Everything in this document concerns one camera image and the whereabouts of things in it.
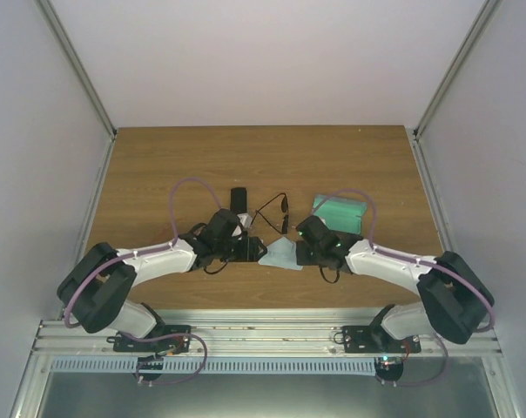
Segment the light blue cleaning cloth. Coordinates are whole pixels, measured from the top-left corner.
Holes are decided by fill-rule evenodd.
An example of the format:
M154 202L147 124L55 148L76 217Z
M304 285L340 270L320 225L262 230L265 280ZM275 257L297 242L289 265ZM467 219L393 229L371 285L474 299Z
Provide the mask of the light blue cleaning cloth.
M300 271L303 266L297 264L296 245L290 239L281 237L266 247L266 254L258 263L287 270Z

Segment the green glasses case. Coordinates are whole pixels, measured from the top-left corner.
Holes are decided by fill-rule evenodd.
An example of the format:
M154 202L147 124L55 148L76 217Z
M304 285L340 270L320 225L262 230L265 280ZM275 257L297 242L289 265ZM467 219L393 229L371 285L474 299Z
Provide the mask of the green glasses case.
M331 230L360 234L362 218L367 209L368 204L365 202L332 197L315 211L315 215Z

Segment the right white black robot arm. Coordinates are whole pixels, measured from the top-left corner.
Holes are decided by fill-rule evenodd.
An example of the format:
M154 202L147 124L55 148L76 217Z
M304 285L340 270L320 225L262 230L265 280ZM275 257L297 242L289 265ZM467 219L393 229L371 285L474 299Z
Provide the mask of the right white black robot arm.
M296 262L316 266L324 281L335 284L342 274L369 276L419 297L408 305L388 305L374 318L370 342L388 353L401 340L436 334L454 344L495 325L495 299L458 253L419 256L377 246L358 234L329 229L314 215L297 225Z

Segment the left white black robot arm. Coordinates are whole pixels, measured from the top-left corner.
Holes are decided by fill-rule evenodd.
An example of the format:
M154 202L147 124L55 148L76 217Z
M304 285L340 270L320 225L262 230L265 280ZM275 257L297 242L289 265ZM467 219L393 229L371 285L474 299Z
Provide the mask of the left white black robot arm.
M218 260L259 261L266 246L247 230L251 218L219 209L206 223L153 246L115 249L106 242L93 246L57 289L64 304L64 324L88 334L107 328L152 352L164 340L162 320L145 303L129 300L130 291L147 281L175 273L203 270Z

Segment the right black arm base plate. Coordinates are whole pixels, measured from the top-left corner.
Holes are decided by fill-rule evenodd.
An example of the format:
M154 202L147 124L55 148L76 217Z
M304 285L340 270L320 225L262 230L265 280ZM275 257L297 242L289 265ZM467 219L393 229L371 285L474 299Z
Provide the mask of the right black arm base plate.
M420 339L413 336L396 340L381 326L343 326L332 336L346 354L418 354Z

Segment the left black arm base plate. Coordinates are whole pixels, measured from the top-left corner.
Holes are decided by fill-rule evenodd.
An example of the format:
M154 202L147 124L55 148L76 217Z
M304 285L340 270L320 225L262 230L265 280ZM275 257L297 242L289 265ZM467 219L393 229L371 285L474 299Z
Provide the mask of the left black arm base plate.
M119 353L182 354L189 351L191 331L189 325L157 325L146 337L117 333L106 342Z

